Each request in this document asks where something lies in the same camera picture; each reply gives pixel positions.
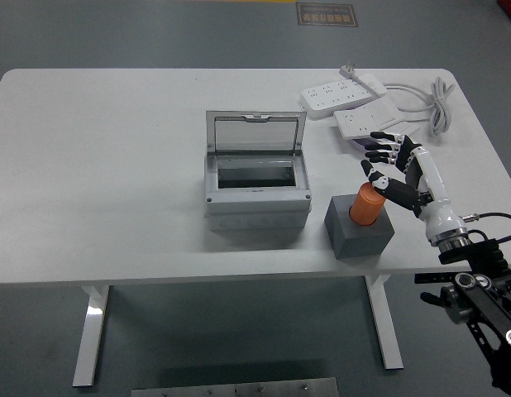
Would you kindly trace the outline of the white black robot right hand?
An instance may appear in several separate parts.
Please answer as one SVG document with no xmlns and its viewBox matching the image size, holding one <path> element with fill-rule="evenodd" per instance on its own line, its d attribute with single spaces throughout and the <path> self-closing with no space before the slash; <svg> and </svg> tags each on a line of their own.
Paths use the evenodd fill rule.
<svg viewBox="0 0 511 397">
<path fill-rule="evenodd" d="M 374 190 L 423 221 L 427 240 L 441 253 L 469 245 L 466 223 L 451 208 L 431 152 L 405 135 L 370 137 L 361 166 Z"/>
</svg>

